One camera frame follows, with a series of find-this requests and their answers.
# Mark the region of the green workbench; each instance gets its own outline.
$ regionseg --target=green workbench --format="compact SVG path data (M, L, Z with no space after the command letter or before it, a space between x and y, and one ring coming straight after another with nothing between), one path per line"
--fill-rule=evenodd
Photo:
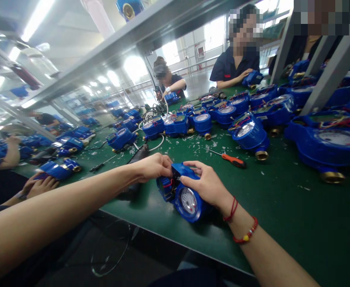
M232 96L236 89L225 92ZM176 110L180 104L185 102L171 106L170 110ZM109 129L99 132L90 147L100 146L109 133ZM150 148L160 141L161 137L150 141ZM250 152L239 149L227 131L214 124L210 141L196 134L184 138L166 137L163 145L154 152L167 154L175 163L198 160L212 166L240 204L259 219L260 225L319 284L350 286L350 168L343 170L347 179L342 185L328 185L319 179L314 169L299 161L293 143L283 138L271 138L270 142L269 159L259 162ZM136 143L142 145L142 137ZM247 162L248 168L236 168L220 156L207 152L206 148L237 156ZM118 154L101 171L127 163L134 152L135 148L131 147ZM102 149L80 153L78 162L83 170L65 184L93 176L88 170L113 155L107 144ZM23 165L16 172L29 177L35 169L35 166ZM135 201L113 200L101 210L252 273L218 212L190 224L172 204L164 202L154 180L142 186Z

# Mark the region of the dark blue shirt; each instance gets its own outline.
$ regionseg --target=dark blue shirt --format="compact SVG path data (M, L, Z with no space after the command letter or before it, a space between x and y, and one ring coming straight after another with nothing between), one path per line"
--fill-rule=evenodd
M229 47L216 60L214 68L212 69L210 81L229 81L240 76L246 69L254 69L260 71L259 64L259 52L247 52L243 56L242 61L236 69L232 47Z

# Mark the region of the screwdriver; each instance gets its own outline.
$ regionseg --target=screwdriver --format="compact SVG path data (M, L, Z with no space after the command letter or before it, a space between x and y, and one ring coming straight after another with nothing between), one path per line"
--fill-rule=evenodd
M212 151L213 153L216 153L218 155L221 155L223 159L228 160L230 163L232 163L234 166L240 167L240 168L247 168L247 164L245 163L245 161L242 161L241 159L237 159L236 157L232 157L226 154L221 154L221 153L217 153L216 151L207 149L207 151Z
M104 166L104 164L106 163L106 162L108 162L109 160L112 160L114 157L116 157L117 155L114 155L112 158L109 158L108 160L106 160L105 162L103 162L103 163L101 163L101 164L99 164L99 165L96 165L96 166L94 166L94 167L92 167L91 169L90 169L90 172L97 172L102 166Z

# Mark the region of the metal shelf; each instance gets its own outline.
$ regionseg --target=metal shelf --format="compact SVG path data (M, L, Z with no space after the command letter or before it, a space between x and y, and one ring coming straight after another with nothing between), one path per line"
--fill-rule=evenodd
M226 14L247 0L161 0L139 14L93 49L71 69L59 75L24 101L21 106L38 109L49 101L84 85L89 75L121 65L123 55L156 50Z

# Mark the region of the orange screwdriver handle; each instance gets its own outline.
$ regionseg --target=orange screwdriver handle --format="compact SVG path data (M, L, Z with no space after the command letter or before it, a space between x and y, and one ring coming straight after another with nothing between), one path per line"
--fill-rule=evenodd
M237 159L236 157L231 157L229 155L226 154L222 154L222 158L225 160L228 160L229 162L231 162L234 166L240 167L240 168L247 168L247 164L242 161L241 159Z

